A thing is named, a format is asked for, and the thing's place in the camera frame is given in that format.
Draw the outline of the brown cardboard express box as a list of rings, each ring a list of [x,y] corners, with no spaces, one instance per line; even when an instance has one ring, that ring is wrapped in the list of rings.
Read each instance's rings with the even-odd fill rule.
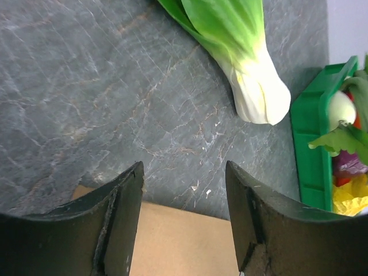
[[[231,223],[142,202],[129,275],[239,275]]]

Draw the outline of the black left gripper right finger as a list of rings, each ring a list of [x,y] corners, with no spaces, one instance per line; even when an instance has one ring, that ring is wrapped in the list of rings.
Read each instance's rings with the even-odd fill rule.
[[[225,182],[241,273],[367,274],[367,216],[341,216],[295,201],[230,161]]]

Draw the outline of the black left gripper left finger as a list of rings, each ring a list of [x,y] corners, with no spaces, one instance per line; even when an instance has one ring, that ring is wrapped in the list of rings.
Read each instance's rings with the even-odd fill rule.
[[[137,162],[50,212],[1,214],[1,274],[128,275],[143,184]]]

